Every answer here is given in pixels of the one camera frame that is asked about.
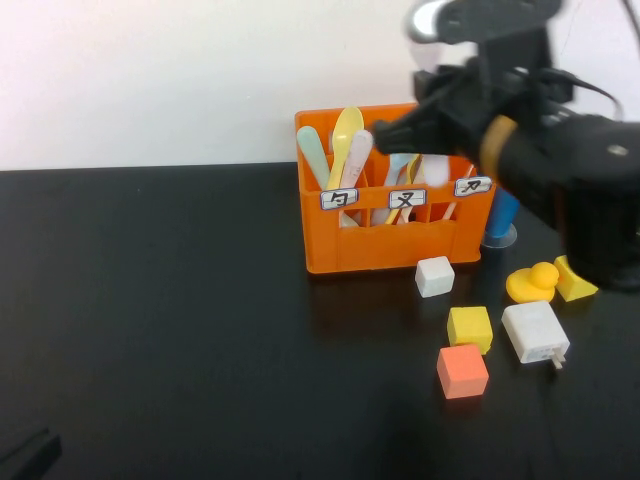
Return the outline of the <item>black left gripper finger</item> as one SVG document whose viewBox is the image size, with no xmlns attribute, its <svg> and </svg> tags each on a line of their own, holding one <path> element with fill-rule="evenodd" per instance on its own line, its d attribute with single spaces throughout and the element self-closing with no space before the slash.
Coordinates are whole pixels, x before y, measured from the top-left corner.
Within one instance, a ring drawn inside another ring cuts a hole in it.
<svg viewBox="0 0 640 480">
<path fill-rule="evenodd" d="M 62 456 L 61 436 L 48 428 L 1 441 L 1 478 L 40 480 Z"/>
</svg>

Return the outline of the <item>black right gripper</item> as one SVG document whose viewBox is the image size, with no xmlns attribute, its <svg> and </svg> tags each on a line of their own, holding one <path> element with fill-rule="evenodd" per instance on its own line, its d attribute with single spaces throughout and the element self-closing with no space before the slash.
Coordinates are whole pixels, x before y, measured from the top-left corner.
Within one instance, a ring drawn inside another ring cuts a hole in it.
<svg viewBox="0 0 640 480">
<path fill-rule="evenodd" d="M 476 154 L 489 123 L 511 115 L 525 94 L 525 75 L 502 73 L 486 85 L 480 60 L 439 65 L 433 72 L 413 73 L 419 103 L 397 121 L 373 124 L 376 149 L 382 154 Z"/>
</svg>

